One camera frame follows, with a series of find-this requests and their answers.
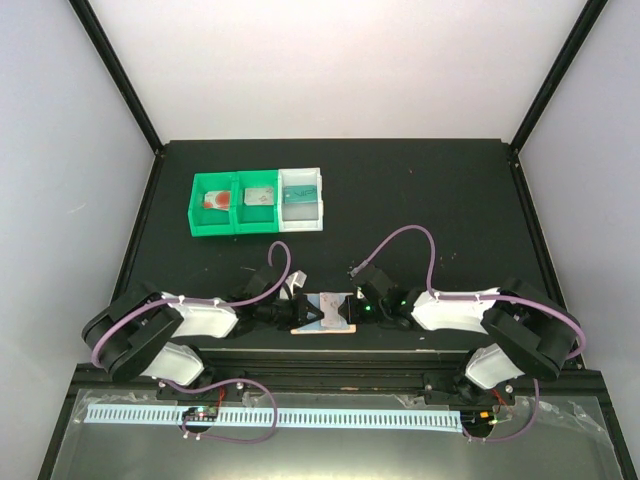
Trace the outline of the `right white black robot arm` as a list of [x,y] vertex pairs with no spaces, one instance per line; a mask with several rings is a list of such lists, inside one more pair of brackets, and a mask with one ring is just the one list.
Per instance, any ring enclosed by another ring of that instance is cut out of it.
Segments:
[[404,331],[455,330],[491,339],[490,345],[471,351],[454,379],[457,396],[467,403],[479,402],[491,389],[523,375],[553,381],[585,346],[578,321],[518,279],[484,291],[442,292],[404,289],[372,264],[355,268],[350,276],[356,298],[342,310],[357,322]]

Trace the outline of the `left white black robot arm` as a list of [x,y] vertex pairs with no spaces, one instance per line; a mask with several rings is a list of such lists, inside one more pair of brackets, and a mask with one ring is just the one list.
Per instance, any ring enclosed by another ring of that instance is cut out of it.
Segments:
[[280,277],[265,265],[229,298],[196,302],[140,283],[90,320],[81,337],[112,381],[150,377],[202,399],[213,391],[215,376],[197,347],[177,344],[177,339],[226,339],[263,326],[292,331],[324,318],[319,297],[302,292],[303,272],[284,282]]

